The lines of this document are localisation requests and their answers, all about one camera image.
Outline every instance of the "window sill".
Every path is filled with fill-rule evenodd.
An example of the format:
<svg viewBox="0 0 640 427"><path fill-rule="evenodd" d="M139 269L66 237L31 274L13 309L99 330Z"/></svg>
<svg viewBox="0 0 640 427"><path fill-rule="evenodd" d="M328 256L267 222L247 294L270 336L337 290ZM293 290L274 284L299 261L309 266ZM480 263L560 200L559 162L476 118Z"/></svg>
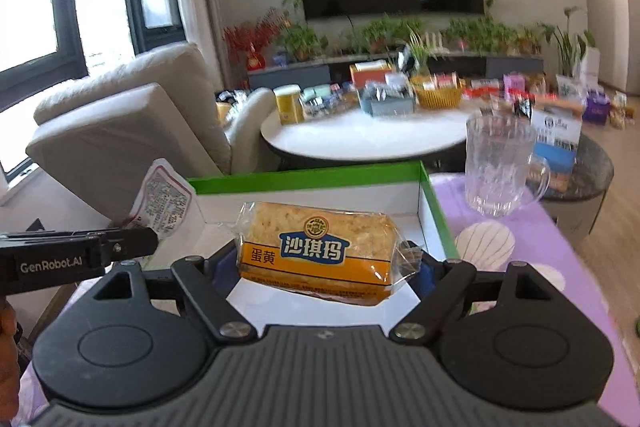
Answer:
<svg viewBox="0 0 640 427"><path fill-rule="evenodd" d="M7 204L18 192L25 188L42 171L35 163L29 165L24 172L13 179L5 190L0 191L0 206Z"/></svg>

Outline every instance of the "round white table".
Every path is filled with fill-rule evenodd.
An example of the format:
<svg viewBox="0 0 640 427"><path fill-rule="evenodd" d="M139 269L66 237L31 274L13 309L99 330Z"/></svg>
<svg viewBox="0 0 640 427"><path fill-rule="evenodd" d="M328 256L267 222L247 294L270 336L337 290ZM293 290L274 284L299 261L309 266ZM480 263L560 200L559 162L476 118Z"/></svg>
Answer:
<svg viewBox="0 0 640 427"><path fill-rule="evenodd" d="M466 121L476 108L418 110L410 116L373 118L359 108L337 116L281 125L277 111L262 136L285 159L341 165L423 158L466 141Z"/></svg>

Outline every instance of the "orange box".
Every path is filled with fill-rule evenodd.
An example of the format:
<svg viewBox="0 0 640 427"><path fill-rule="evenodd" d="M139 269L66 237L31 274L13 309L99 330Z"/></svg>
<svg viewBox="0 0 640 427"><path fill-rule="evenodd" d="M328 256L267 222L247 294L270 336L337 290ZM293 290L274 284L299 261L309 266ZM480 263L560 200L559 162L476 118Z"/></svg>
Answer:
<svg viewBox="0 0 640 427"><path fill-rule="evenodd" d="M350 66L349 70L351 71L351 81L353 82L353 87L355 87L356 89L362 89L368 80L386 84L385 75L387 73L393 73L393 70L389 66L381 70L370 71L358 71L356 69L356 66Z"/></svg>

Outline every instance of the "sofa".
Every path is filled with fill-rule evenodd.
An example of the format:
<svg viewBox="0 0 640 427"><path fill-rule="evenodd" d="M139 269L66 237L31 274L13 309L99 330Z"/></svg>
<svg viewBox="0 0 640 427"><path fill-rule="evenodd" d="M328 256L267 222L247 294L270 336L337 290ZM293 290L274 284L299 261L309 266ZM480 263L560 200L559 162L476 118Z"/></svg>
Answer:
<svg viewBox="0 0 640 427"><path fill-rule="evenodd" d="M43 100L27 154L115 223L127 218L151 163L186 178L273 171L260 135L273 91L251 93L233 124L218 120L214 79L194 44L171 44Z"/></svg>

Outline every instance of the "yellow container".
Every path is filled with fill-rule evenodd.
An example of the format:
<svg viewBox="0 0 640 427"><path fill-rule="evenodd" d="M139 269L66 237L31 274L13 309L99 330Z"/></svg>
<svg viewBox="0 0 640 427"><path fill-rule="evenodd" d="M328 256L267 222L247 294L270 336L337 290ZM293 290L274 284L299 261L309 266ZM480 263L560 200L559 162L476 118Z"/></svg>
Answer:
<svg viewBox="0 0 640 427"><path fill-rule="evenodd" d="M220 120L220 123L224 125L226 115L231 111L231 104L226 102L216 102L216 106L218 107L218 120Z"/></svg>
<svg viewBox="0 0 640 427"><path fill-rule="evenodd" d="M273 93L276 95L281 124L288 125L305 121L305 115L302 113L302 105L300 103L300 86L292 84L290 86L276 87Z"/></svg>
<svg viewBox="0 0 640 427"><path fill-rule="evenodd" d="M458 107L462 100L460 87L427 90L414 86L414 91L418 104L424 109L453 109Z"/></svg>

